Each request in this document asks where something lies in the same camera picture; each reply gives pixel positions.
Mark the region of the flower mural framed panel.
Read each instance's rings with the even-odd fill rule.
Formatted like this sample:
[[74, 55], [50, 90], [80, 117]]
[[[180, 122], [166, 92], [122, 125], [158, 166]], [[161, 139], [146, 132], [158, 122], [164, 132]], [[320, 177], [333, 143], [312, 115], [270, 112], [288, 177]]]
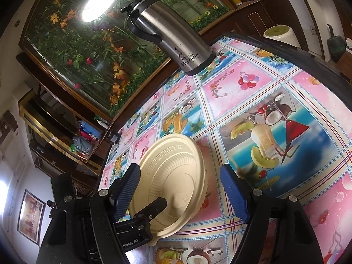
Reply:
[[[235, 8], [232, 0], [160, 0], [201, 30]], [[20, 47], [97, 114], [113, 118], [167, 59], [127, 28], [133, 0], [36, 0]]]

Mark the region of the framed wall painting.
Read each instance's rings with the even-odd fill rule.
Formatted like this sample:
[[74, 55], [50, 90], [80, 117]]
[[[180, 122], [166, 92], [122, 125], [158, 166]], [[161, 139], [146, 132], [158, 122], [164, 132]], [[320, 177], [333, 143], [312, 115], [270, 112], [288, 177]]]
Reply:
[[17, 221], [17, 231], [38, 246], [45, 206], [42, 200], [25, 189]]

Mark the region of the colourful fruit print tablecloth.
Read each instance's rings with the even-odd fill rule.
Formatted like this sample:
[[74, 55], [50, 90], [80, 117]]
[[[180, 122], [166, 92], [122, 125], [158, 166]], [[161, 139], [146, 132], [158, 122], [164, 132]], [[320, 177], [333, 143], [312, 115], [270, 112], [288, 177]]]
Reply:
[[108, 150], [100, 188], [169, 134], [193, 139], [208, 170], [197, 215], [157, 245], [130, 251], [131, 263], [230, 263], [245, 224], [220, 181], [228, 163], [252, 188], [295, 195], [324, 263], [350, 263], [351, 83], [308, 53], [266, 40], [223, 36], [196, 76], [175, 72], [123, 122]]

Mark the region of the white green-topped bin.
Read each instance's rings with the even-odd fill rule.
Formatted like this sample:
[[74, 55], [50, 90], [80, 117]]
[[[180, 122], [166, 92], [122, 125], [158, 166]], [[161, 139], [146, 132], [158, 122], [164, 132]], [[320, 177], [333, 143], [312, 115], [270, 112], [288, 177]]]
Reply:
[[287, 25], [276, 25], [270, 27], [264, 32], [264, 37], [301, 48], [294, 31]]

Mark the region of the wooden side cabinet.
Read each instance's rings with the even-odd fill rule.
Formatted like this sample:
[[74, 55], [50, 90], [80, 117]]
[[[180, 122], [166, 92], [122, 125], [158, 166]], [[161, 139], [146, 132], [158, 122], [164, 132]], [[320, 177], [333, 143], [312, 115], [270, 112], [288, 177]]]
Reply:
[[300, 47], [308, 51], [307, 40], [289, 0], [256, 0], [244, 2], [235, 10], [223, 14], [199, 31], [206, 42], [233, 32], [247, 36], [264, 36], [264, 32], [275, 25], [287, 25], [295, 33]]

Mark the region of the small black table object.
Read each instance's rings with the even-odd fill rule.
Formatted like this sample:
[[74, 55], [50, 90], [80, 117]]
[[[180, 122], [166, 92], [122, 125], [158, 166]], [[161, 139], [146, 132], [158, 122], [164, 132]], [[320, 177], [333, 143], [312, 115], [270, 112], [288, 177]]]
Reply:
[[115, 130], [110, 130], [106, 136], [106, 140], [109, 141], [111, 144], [116, 144], [119, 142], [121, 138], [121, 134], [116, 132]]

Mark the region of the stainless steel thermos jug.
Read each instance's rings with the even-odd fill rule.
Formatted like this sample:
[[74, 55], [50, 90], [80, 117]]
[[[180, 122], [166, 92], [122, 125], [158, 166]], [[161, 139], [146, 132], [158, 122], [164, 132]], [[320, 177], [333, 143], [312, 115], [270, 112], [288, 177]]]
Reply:
[[137, 37], [158, 46], [188, 76], [206, 69], [216, 53], [176, 11], [160, 0], [134, 0], [122, 8]]

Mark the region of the beige paper bowl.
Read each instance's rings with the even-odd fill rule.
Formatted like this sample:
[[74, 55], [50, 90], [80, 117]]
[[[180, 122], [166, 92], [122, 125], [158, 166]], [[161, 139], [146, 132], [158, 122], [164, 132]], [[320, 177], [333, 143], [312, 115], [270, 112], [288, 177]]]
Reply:
[[141, 178], [129, 205], [136, 216], [155, 199], [166, 199], [166, 208], [150, 222], [152, 240], [170, 237], [200, 210], [208, 189], [201, 150], [194, 140], [171, 134], [157, 140], [139, 162]]

